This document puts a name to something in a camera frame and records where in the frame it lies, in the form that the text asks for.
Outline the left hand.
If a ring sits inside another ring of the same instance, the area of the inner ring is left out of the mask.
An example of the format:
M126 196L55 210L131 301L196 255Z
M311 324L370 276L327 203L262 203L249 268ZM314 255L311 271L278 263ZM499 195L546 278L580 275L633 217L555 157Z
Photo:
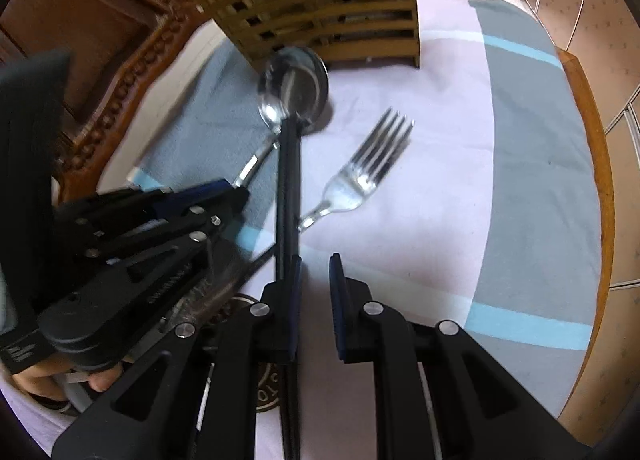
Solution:
M12 374L13 383L22 392L63 402L67 397L54 377L72 370L73 364L61 354L53 354L38 364ZM122 364L101 372L86 374L86 380L93 391L103 393L122 375Z

